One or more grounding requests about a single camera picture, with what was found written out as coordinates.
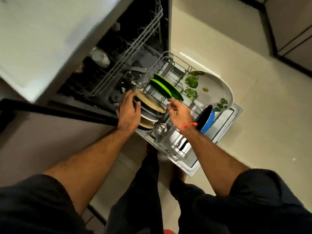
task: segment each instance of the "dishwasher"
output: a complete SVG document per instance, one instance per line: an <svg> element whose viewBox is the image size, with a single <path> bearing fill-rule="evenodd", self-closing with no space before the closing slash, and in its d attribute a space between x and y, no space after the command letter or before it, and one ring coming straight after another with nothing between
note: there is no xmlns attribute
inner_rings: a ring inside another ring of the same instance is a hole
<svg viewBox="0 0 312 234"><path fill-rule="evenodd" d="M86 56L81 67L72 73L51 101L117 118L115 110L123 94L130 89L144 89L166 107L167 99L149 85L154 73L158 73L181 92L185 99L183 103L196 119L204 108L196 99L191 101L186 96L181 82L187 72L196 69L169 51L170 8L168 0L134 0L93 48L93 51L100 50L107 55L108 66L103 68L90 55ZM205 135L218 143L241 111L234 104L228 110L216 113L213 125ZM167 126L165 134L156 132L158 123ZM152 130L137 129L136 133L189 176L192 177L200 167L189 144L179 151L179 145L186 139L173 126L167 111Z"/></svg>

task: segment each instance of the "saucepan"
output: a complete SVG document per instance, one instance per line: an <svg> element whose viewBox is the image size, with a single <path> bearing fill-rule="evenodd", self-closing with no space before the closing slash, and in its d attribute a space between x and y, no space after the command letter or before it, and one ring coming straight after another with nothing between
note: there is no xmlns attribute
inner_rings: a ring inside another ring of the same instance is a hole
<svg viewBox="0 0 312 234"><path fill-rule="evenodd" d="M205 134L207 130L213 124L214 116L215 116L215 111L213 109L213 106L209 105L197 117L195 121L197 122L196 129L199 130L201 133ZM183 145L179 148L179 150L182 151L187 143L188 143L188 140L186 140L183 143Z"/></svg>

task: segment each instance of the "white plate with leaf pattern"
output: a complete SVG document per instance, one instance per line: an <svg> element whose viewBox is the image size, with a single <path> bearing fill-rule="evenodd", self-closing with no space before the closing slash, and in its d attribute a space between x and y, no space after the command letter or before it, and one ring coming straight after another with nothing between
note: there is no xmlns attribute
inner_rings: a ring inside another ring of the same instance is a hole
<svg viewBox="0 0 312 234"><path fill-rule="evenodd" d="M188 98L196 99L204 108L211 104L216 112L222 112L233 105L231 88L218 76L199 70L190 71L183 77L182 84Z"/></svg>

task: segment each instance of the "man's left hand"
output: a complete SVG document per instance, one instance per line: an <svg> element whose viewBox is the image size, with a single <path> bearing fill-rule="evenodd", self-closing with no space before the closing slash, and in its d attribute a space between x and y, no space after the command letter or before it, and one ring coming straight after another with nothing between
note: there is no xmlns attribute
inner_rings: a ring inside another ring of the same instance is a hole
<svg viewBox="0 0 312 234"><path fill-rule="evenodd" d="M141 121L141 102L137 102L134 108L133 97L138 93L129 90L122 102L119 110L116 110L119 122L117 129L125 132L133 133Z"/></svg>

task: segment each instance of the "red thread bracelet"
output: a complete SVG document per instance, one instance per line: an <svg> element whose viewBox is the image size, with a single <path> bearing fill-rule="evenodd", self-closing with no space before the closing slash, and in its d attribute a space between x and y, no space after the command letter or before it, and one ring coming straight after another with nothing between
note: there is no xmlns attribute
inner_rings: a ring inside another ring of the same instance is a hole
<svg viewBox="0 0 312 234"><path fill-rule="evenodd" d="M185 125L183 125L183 126L181 127L180 131L181 131L184 127L186 127L186 126L188 126L188 125L197 126L197 123L196 123L196 122L193 122L193 123L186 123Z"/></svg>

